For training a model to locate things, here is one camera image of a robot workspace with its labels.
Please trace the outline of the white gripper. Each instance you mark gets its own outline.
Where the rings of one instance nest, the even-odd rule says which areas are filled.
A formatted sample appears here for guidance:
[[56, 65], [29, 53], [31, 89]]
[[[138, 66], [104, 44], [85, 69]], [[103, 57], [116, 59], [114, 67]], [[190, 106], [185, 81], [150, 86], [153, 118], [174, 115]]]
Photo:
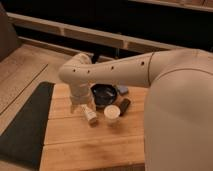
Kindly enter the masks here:
[[69, 89], [72, 113], [75, 113], [83, 104], [86, 104], [92, 110], [96, 110], [89, 83], [71, 84]]

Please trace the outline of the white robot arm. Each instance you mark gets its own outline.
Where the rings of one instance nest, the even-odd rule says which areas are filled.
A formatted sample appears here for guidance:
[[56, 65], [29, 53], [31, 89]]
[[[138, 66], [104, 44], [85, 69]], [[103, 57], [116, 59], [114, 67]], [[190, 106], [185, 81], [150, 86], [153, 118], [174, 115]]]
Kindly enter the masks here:
[[80, 53], [59, 77], [77, 104], [90, 83], [146, 87], [146, 171], [213, 171], [213, 53], [177, 49], [97, 64]]

